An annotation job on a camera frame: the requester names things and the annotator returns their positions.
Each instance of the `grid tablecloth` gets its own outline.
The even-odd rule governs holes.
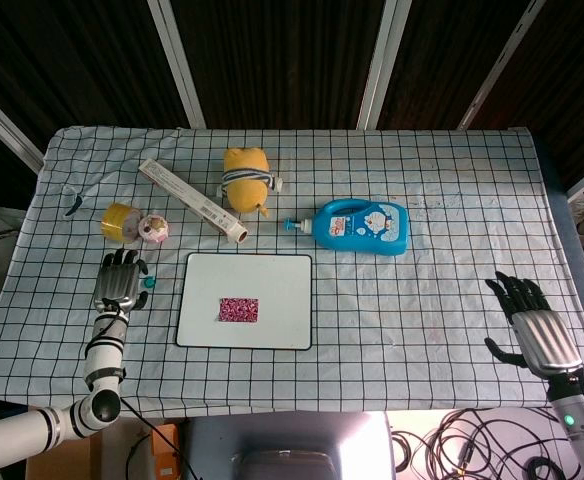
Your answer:
[[[208,196],[227,147],[259,146],[284,179],[270,218],[241,215],[230,245],[138,172],[146,158]],[[76,195],[81,207],[68,210]],[[333,252],[280,222],[335,198],[407,207],[410,246],[383,257]],[[584,316],[523,131],[227,131],[72,127],[52,138],[0,297],[0,399],[69,405],[85,395],[83,349],[112,202],[163,215],[170,237],[142,251],[157,283],[130,316],[122,394],[145,414],[201,415],[531,406],[545,386],[495,363],[483,343],[516,345],[482,281],[495,270],[538,281],[584,359]],[[175,344],[185,260],[196,251],[312,257],[308,351]]]

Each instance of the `minion plush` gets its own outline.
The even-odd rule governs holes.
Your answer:
[[[270,173],[265,152],[260,148],[229,148],[223,155],[223,183],[217,195],[226,194],[239,213],[258,210],[266,217],[268,191],[281,191],[283,180]]]

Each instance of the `pink card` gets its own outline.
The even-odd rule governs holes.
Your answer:
[[[259,316],[259,300],[256,298],[222,298],[219,310],[221,322],[254,323]]]

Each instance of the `blue bottle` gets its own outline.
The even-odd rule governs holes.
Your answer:
[[[401,255],[408,247],[408,212],[395,203],[333,200],[313,220],[287,219],[283,226],[312,234],[319,245],[332,250]]]

